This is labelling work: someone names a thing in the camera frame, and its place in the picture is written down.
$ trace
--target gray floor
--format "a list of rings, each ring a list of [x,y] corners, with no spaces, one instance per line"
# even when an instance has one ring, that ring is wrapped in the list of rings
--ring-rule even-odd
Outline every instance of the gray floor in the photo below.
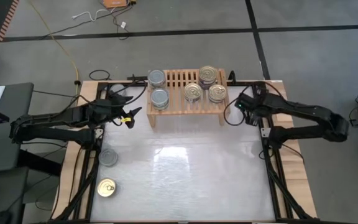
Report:
[[[41,1],[34,4],[52,30],[88,19],[71,16],[94,13],[94,1]],[[358,1],[351,0],[258,0],[252,1],[258,27],[337,26],[358,24]],[[64,34],[115,32],[106,17]],[[249,28],[244,1],[138,1],[133,10],[120,16],[131,32],[153,30]],[[42,22],[27,1],[21,1],[7,32],[8,37],[46,34]],[[290,100],[318,104],[347,117],[358,95],[358,30],[274,32],[260,34],[272,79],[284,80]],[[133,73],[145,75],[153,68],[198,68],[213,65],[235,70],[238,78],[261,79],[262,71],[252,34],[208,34],[118,39],[76,39],[61,43],[72,54],[82,80],[95,69],[106,69],[113,79]],[[69,60],[52,40],[0,43],[0,84],[33,82],[35,89],[75,94],[75,78]],[[34,93],[30,113],[60,110],[68,98]],[[295,119],[295,125],[308,124]],[[349,140],[338,144],[323,140],[300,141],[318,216],[323,220],[358,223],[358,128]],[[45,153],[54,147],[31,146]],[[53,159],[62,160],[64,151]],[[31,173],[29,182],[43,178]],[[45,186],[26,195],[34,202]],[[52,201],[42,198],[40,206]],[[34,203],[26,206],[24,223],[44,220]]]

